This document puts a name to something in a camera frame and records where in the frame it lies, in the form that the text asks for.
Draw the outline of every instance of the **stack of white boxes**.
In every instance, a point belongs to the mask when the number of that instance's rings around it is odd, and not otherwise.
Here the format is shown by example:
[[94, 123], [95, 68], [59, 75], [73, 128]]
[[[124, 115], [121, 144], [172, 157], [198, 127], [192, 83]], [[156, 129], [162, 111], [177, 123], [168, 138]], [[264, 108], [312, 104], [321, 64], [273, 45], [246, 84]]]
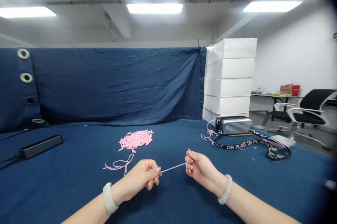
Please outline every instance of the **stack of white boxes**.
[[203, 119], [249, 116], [256, 45], [257, 38], [238, 38], [207, 48]]

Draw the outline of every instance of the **wire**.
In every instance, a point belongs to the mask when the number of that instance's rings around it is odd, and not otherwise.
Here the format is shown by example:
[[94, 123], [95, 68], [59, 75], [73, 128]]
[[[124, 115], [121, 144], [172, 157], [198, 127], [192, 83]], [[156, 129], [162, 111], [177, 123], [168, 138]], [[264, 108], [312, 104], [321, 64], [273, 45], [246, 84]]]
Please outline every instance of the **wire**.
[[5, 140], [5, 139], [8, 139], [8, 138], [11, 138], [11, 137], [13, 137], [13, 136], [16, 136], [16, 135], [19, 135], [19, 134], [22, 134], [22, 133], [25, 133], [25, 132], [30, 131], [30, 130], [32, 130], [32, 129], [35, 129], [35, 128], [27, 129], [27, 130], [21, 131], [21, 132], [19, 132], [19, 133], [16, 133], [16, 134], [14, 134], [14, 135], [7, 136], [7, 137], [5, 137], [5, 138], [0, 139], [0, 141]]
[[11, 161], [11, 160], [13, 160], [13, 159], [18, 158], [19, 156], [21, 156], [21, 153], [17, 153], [16, 155], [14, 155], [14, 156], [12, 156], [12, 157], [6, 159], [6, 160], [3, 160], [3, 161], [1, 161], [0, 163], [4, 163], [4, 162]]
[[15, 163], [21, 161], [21, 160], [22, 160], [21, 158], [17, 158], [17, 159], [15, 159], [14, 161], [12, 161], [12, 162], [6, 164], [5, 166], [1, 167], [0, 170], [3, 170], [3, 169], [5, 169], [5, 168], [7, 168], [7, 167], [9, 167], [9, 166], [11, 166], [11, 165], [13, 165], [13, 164], [15, 164]]

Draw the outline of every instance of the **ceiling pipe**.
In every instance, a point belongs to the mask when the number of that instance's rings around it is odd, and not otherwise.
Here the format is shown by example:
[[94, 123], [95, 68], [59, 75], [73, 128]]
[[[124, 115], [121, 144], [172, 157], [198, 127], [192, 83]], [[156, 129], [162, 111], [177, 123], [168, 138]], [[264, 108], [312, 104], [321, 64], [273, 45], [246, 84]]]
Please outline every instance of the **ceiling pipe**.
[[[182, 1], [152, 1], [151, 3], [235, 3], [243, 2], [249, 3], [256, 0], [182, 0]], [[73, 1], [34, 1], [29, 5], [38, 5], [38, 6], [62, 6], [62, 5], [94, 5], [94, 4], [132, 4], [132, 3], [142, 3], [136, 1], [126, 1], [126, 0], [73, 0]]]

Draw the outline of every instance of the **silver suitcase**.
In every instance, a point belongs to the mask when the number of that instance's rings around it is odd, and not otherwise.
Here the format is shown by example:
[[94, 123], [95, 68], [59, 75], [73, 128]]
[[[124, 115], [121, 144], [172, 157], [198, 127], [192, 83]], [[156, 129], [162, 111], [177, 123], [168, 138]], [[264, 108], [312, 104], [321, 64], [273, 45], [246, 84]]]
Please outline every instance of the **silver suitcase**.
[[245, 116], [217, 117], [216, 129], [222, 135], [247, 134], [252, 126], [252, 120]]

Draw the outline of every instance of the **chair wheel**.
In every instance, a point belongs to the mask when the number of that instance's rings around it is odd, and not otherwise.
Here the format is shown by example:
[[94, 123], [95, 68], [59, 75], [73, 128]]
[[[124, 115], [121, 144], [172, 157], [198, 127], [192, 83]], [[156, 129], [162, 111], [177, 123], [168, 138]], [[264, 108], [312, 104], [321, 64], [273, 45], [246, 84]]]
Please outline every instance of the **chair wheel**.
[[326, 150], [326, 151], [331, 151], [331, 148], [330, 147], [327, 147], [327, 146], [322, 146], [322, 148], [324, 149], [324, 150]]

